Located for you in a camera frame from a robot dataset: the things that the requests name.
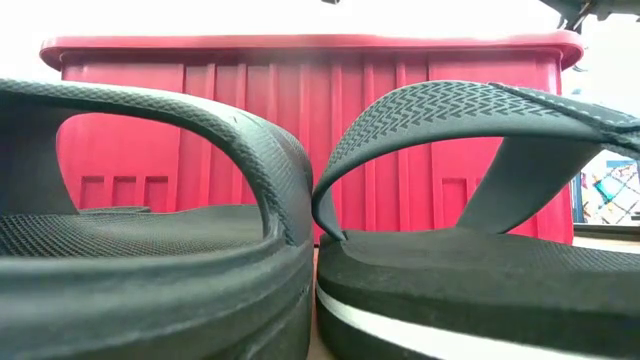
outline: textured strap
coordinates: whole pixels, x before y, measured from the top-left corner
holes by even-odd
[[[57,164],[55,135],[69,117],[129,115],[199,134],[247,178],[265,236],[290,244],[310,236],[309,160],[285,131],[248,112],[160,90],[75,82],[0,79],[0,214],[76,213]]]
[[[639,129],[629,115],[530,89],[459,81],[406,86],[372,104],[344,134],[316,186],[312,212],[344,240],[330,187],[350,170],[413,145],[504,136],[457,226],[506,232],[544,206],[603,144],[637,157]]]

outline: footbed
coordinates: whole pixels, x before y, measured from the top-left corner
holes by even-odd
[[[152,214],[0,217],[0,256],[123,257],[207,253],[263,241],[255,206],[211,206]]]
[[[467,229],[322,239],[318,283],[400,320],[608,355],[640,353],[640,256]]]

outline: red plastic crate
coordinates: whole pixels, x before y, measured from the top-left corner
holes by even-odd
[[[392,89],[428,80],[470,80],[559,93],[561,70],[581,56],[577,35],[569,32],[496,41],[366,35],[65,37],[45,42],[41,52],[65,80],[183,92],[269,119],[300,139],[316,180],[349,124]],[[342,225],[374,231],[453,225],[499,143],[497,138],[444,141],[367,163],[334,186]],[[154,211],[176,211],[254,201],[226,155],[169,125],[78,116],[60,130],[59,156],[79,208],[144,204]],[[566,188],[514,232],[570,244],[570,208]]]

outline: black flip-flop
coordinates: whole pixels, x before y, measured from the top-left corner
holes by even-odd
[[[79,213],[55,141],[62,122],[87,112],[205,137],[258,205]],[[182,94],[0,79],[0,146],[0,358],[306,356],[311,174],[293,136]]]
[[[500,84],[427,82],[379,99],[344,134],[312,197],[326,232],[317,307],[327,345],[345,359],[640,357],[640,255],[505,234],[601,149],[640,159],[639,131],[627,114]],[[330,187],[353,168],[481,136],[505,138],[454,227],[340,228]]]

